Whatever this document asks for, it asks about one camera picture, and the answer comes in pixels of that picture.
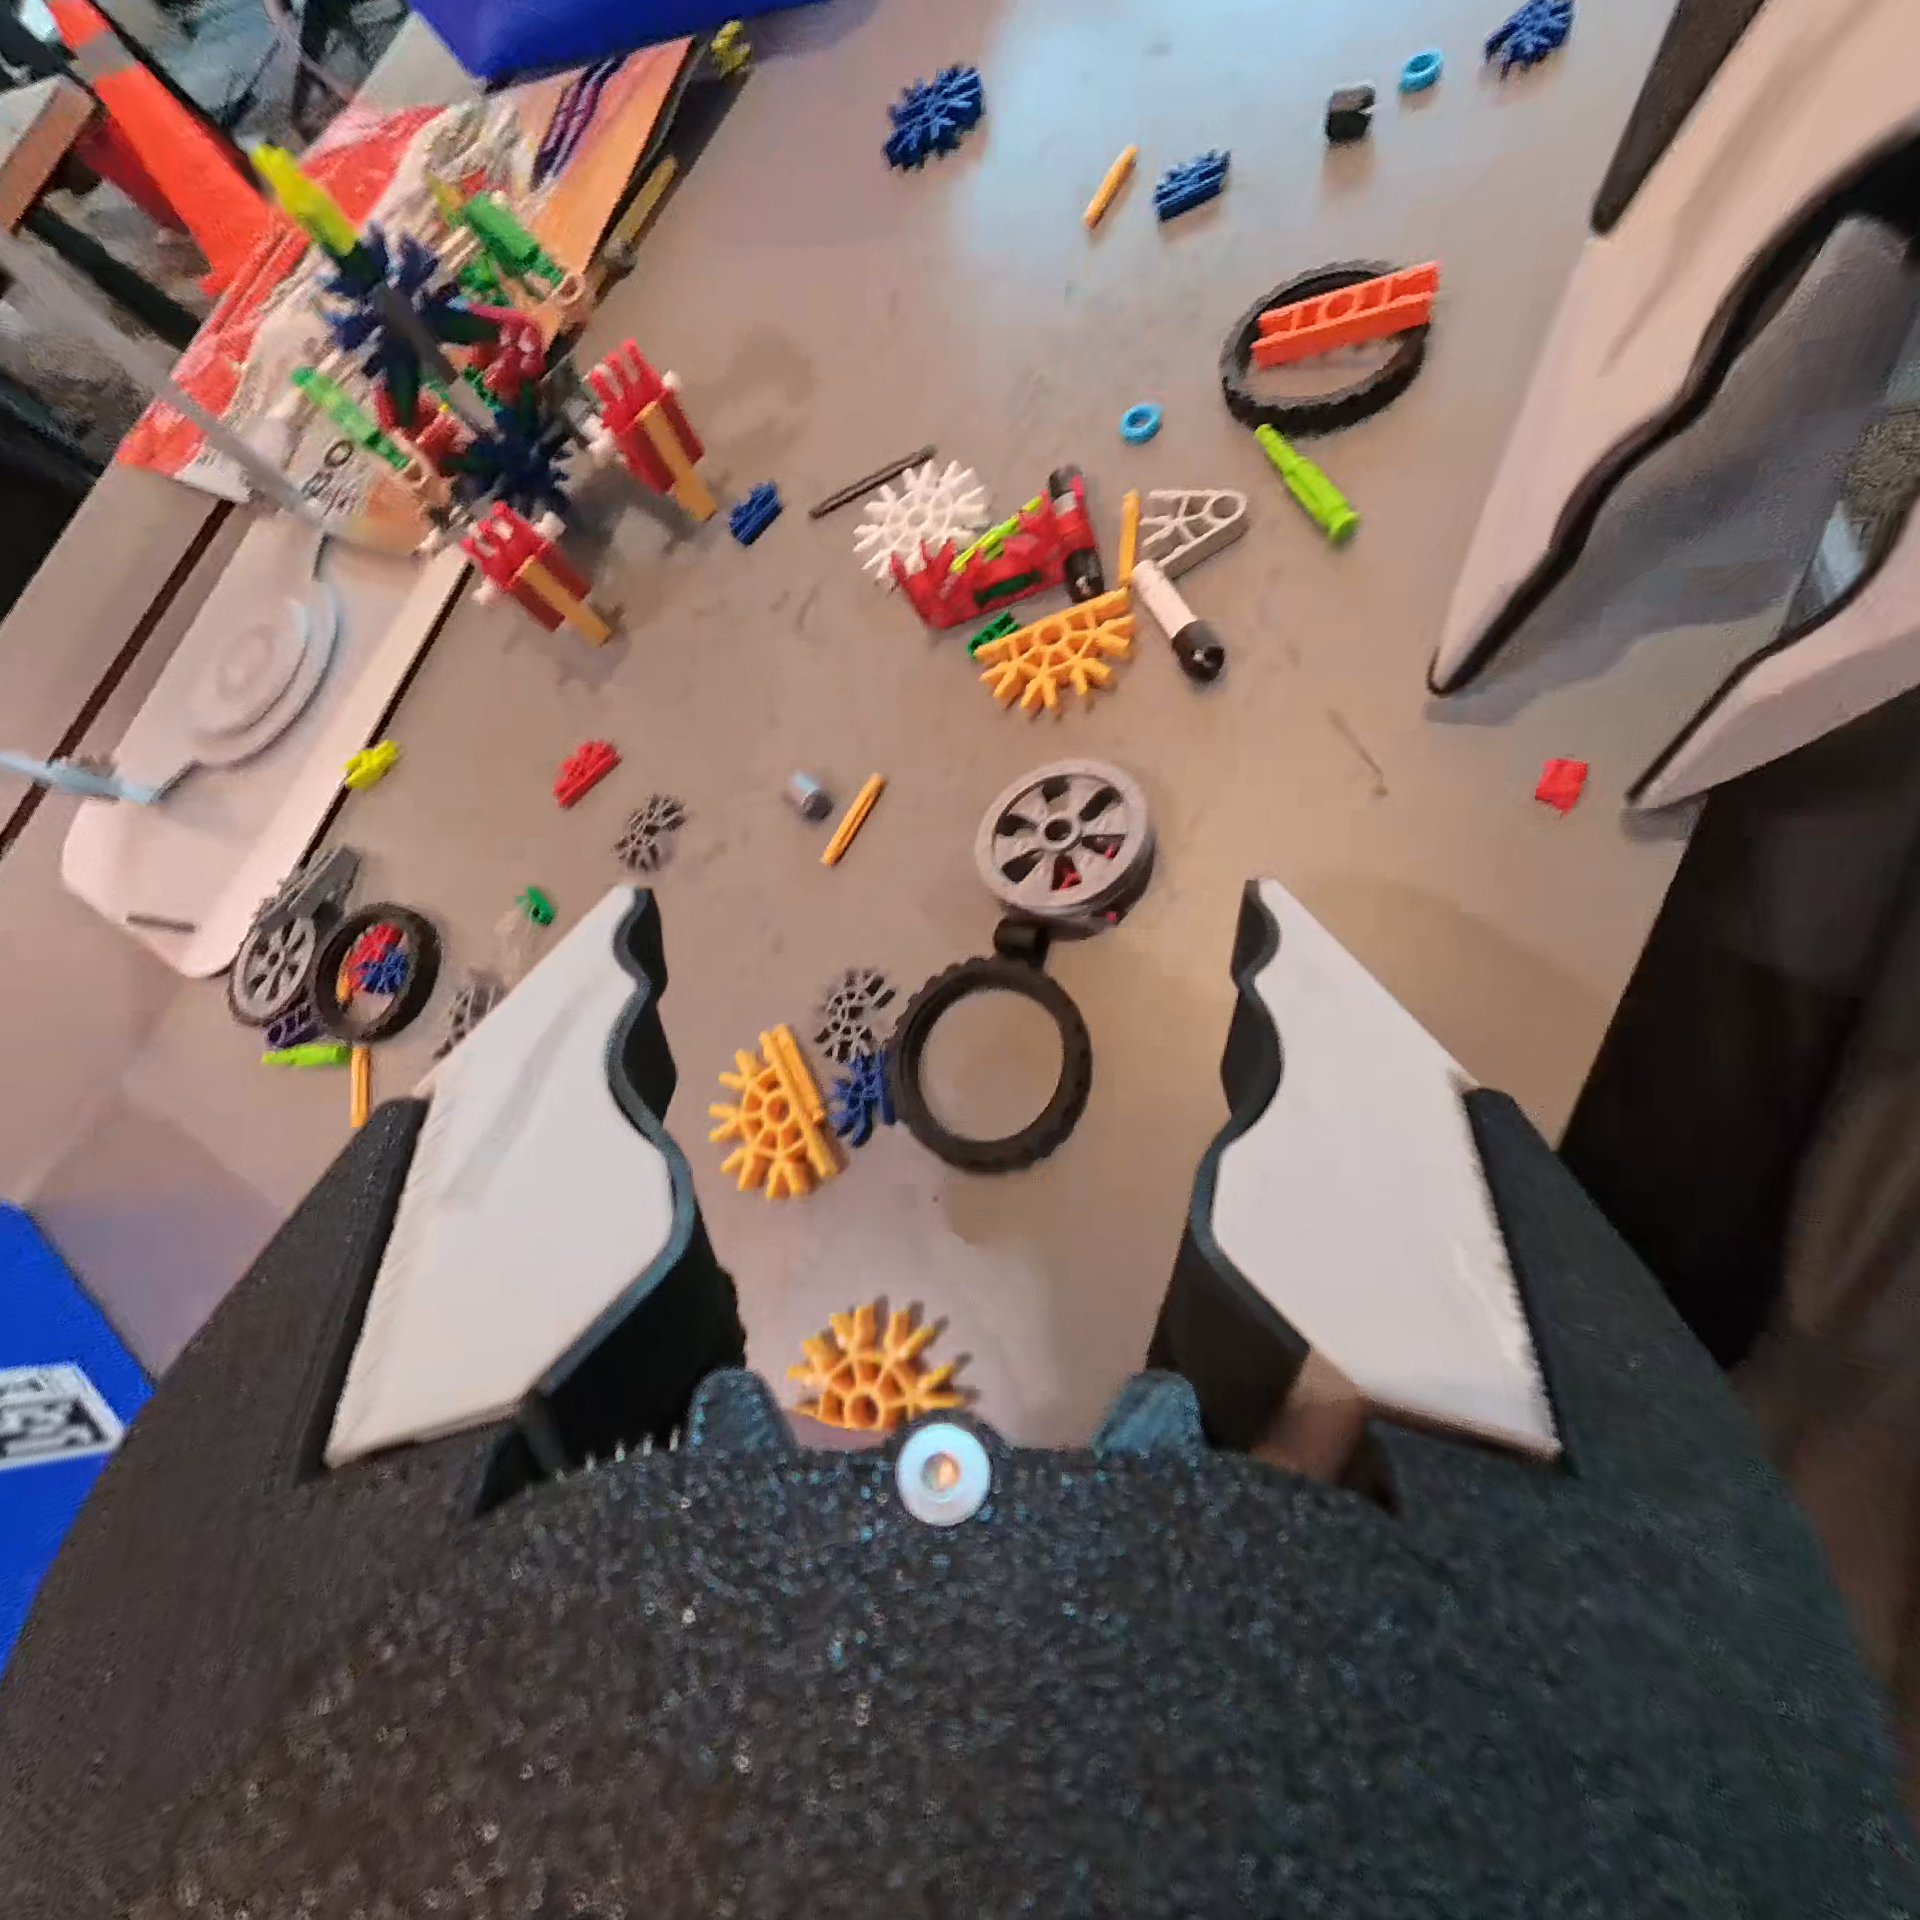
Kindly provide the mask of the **yellow snowflake connector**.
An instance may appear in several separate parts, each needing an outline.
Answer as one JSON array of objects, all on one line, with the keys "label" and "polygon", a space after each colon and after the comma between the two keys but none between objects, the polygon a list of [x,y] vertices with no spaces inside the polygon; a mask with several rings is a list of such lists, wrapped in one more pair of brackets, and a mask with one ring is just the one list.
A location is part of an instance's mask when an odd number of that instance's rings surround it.
[{"label": "yellow snowflake connector", "polygon": [[1134,639],[1134,591],[1110,587],[1023,624],[973,661],[998,707],[1044,713],[1105,692],[1116,666],[1134,653]]}]

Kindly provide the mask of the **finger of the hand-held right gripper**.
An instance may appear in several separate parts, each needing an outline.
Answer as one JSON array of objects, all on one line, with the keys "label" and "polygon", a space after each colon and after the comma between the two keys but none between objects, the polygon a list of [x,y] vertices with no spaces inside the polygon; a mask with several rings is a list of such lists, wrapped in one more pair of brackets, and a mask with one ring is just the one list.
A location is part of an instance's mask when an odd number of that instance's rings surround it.
[{"label": "finger of the hand-held right gripper", "polygon": [[1628,789],[1635,811],[1691,801],[1918,686],[1918,508],[1826,611],[1741,661]]},{"label": "finger of the hand-held right gripper", "polygon": [[1765,4],[1616,227],[1591,231],[1429,666],[1455,696],[1580,558],[1609,498],[1706,409],[1784,261],[1917,139],[1918,6]]}]

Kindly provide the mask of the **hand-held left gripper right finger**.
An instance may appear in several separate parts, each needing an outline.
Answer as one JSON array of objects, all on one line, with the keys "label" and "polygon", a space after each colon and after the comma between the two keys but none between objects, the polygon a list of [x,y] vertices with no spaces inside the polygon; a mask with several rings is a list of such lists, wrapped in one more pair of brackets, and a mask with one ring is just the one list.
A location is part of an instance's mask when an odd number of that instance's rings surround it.
[{"label": "hand-held left gripper right finger", "polygon": [[1479,1081],[1279,879],[1243,891],[1231,1108],[1192,1196],[1199,1269],[1373,1416],[1562,1454],[1491,1176]]}]

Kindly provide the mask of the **long grey fan connector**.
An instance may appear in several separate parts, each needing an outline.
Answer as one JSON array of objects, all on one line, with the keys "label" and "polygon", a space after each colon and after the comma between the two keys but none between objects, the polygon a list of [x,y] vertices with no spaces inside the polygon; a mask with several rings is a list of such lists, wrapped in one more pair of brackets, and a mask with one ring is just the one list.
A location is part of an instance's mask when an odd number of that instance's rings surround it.
[{"label": "long grey fan connector", "polygon": [[338,922],[349,909],[363,865],[363,851],[349,844],[313,854],[280,884],[277,895],[261,905],[251,931],[268,937],[306,922],[317,928]]}]

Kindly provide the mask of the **thin dark grey rod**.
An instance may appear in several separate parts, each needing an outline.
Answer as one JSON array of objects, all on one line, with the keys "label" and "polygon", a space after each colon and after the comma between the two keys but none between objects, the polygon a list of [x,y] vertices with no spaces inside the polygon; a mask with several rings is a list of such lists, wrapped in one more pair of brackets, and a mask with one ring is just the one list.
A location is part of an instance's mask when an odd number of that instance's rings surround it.
[{"label": "thin dark grey rod", "polygon": [[860,474],[859,477],[841,483],[836,489],[826,491],[809,508],[811,519],[823,519],[847,510],[853,504],[866,499],[885,485],[901,479],[915,467],[924,467],[939,452],[936,444],[921,444],[901,455],[894,455],[880,465]]}]

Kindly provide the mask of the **grey spoked wheel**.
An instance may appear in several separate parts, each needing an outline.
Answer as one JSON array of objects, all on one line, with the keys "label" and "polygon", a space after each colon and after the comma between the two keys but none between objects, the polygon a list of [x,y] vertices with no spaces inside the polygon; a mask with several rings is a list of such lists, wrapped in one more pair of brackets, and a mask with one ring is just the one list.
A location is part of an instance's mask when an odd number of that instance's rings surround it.
[{"label": "grey spoked wheel", "polygon": [[1089,937],[1145,895],[1158,833],[1140,780],[1069,756],[1009,781],[974,832],[977,874],[1002,912]]},{"label": "grey spoked wheel", "polygon": [[322,912],[288,908],[256,917],[226,977],[233,1017],[244,1027],[267,1029],[305,1006],[322,943]]}]

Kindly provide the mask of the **yellow fan connector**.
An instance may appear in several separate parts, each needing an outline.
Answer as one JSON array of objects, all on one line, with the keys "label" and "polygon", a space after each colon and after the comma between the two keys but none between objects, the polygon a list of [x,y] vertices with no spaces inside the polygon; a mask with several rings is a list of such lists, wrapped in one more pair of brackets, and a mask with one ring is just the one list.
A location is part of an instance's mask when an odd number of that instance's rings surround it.
[{"label": "yellow fan connector", "polygon": [[787,1365],[793,1409],[820,1427],[886,1435],[934,1413],[965,1412],[968,1388],[959,1358],[934,1345],[940,1319],[921,1305],[894,1307],[871,1300],[839,1307],[802,1337]]}]

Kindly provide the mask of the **large blue snowflake connector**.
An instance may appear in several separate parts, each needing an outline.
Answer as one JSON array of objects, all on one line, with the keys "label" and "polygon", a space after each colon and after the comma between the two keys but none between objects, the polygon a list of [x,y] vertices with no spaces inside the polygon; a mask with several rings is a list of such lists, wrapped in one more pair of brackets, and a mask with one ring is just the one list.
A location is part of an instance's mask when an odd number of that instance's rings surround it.
[{"label": "large blue snowflake connector", "polygon": [[980,124],[987,86],[971,62],[943,65],[911,81],[888,104],[883,156],[892,170],[915,171],[928,158],[949,156]]}]

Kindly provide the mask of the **orange ladder-shaped connector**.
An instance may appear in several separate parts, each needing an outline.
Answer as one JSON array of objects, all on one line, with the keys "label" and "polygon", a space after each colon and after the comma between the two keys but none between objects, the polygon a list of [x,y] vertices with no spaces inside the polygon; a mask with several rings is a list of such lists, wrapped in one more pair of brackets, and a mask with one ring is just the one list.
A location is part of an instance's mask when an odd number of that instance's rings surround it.
[{"label": "orange ladder-shaped connector", "polygon": [[1302,275],[1257,308],[1257,369],[1282,369],[1348,347],[1414,334],[1431,324],[1442,264],[1342,266]]}]

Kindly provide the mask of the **blue plastic bin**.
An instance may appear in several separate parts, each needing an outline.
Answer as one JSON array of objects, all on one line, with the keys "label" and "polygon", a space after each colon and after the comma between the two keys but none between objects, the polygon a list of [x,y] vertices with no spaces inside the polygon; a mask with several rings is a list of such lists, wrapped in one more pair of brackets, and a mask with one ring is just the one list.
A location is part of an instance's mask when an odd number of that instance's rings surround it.
[{"label": "blue plastic bin", "polygon": [[409,1],[482,83],[541,77],[795,9],[795,1]]}]

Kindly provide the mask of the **grey stand bar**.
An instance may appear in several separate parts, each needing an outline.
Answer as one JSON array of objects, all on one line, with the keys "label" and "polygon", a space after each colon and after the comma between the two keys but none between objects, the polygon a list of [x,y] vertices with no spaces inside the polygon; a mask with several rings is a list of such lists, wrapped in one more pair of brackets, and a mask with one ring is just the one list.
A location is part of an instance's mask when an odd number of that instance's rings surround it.
[{"label": "grey stand bar", "polygon": [[[374,300],[382,315],[382,326],[376,330],[381,342],[407,342],[421,369],[438,382],[443,398],[452,401],[454,412],[466,420],[479,435],[486,434],[497,422],[490,401],[466,383],[443,344],[421,320],[414,303],[403,297],[388,282],[382,282],[374,289]],[[295,485],[275,458],[267,455],[253,440],[235,431],[225,416],[209,409],[174,379],[164,353],[127,337],[116,339],[116,351],[123,369],[144,387],[147,395],[155,404],[179,414],[180,420],[197,425],[207,445],[243,469],[254,494],[301,515],[301,519],[311,524],[325,522],[314,504]],[[305,374],[305,383],[296,385],[299,395],[317,412],[325,414],[325,417],[335,423],[337,434],[345,438],[355,452],[372,458],[376,467],[388,467],[423,515],[437,526],[450,526],[454,522],[454,487],[428,455],[423,454],[414,442],[407,440],[400,427],[382,427],[337,376],[318,367],[311,367]]]}]

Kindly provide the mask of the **white rod with black tip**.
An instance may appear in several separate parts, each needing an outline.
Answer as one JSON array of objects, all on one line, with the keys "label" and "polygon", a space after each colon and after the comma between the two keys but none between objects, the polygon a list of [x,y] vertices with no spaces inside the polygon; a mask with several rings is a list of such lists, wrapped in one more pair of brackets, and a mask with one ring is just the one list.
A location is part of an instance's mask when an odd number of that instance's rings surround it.
[{"label": "white rod with black tip", "polygon": [[1199,615],[1175,580],[1152,559],[1140,558],[1131,572],[1133,597],[1166,638],[1181,672],[1210,686],[1227,670],[1229,650],[1212,624]]}]

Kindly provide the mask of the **white stand base board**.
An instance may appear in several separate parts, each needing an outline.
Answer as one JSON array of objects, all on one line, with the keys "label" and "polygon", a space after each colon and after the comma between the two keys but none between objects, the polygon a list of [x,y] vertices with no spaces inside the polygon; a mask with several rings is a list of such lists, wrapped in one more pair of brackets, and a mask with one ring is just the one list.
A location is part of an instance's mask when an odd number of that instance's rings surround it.
[{"label": "white stand base board", "polygon": [[403,558],[256,517],[109,756],[157,797],[84,797],[67,890],[180,976],[226,972],[466,581],[457,545]]}]

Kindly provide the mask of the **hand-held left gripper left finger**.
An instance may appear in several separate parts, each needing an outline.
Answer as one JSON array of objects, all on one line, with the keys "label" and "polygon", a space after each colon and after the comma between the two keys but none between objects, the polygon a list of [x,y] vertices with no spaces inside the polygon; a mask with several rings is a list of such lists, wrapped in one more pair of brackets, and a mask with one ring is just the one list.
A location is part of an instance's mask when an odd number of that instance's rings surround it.
[{"label": "hand-held left gripper left finger", "polygon": [[665,985],[658,901],[617,884],[428,1070],[329,1470],[555,1392],[693,1252]]}]

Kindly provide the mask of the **orange cardboard toy box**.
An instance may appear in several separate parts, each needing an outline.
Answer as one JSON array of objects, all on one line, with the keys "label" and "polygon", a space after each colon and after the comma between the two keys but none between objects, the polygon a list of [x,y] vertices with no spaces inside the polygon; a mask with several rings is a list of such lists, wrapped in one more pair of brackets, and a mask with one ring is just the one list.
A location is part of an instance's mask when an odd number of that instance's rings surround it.
[{"label": "orange cardboard toy box", "polygon": [[[452,104],[350,105],[301,156],[301,170],[356,223],[390,241],[409,233],[459,264],[479,248],[444,220],[434,185],[488,189],[560,272],[591,275],[704,49],[704,35],[682,35]],[[292,383],[299,366],[333,353],[322,274],[322,252],[282,226],[247,255],[172,374],[273,454],[338,535],[396,554],[423,532],[405,485],[341,444]]]}]

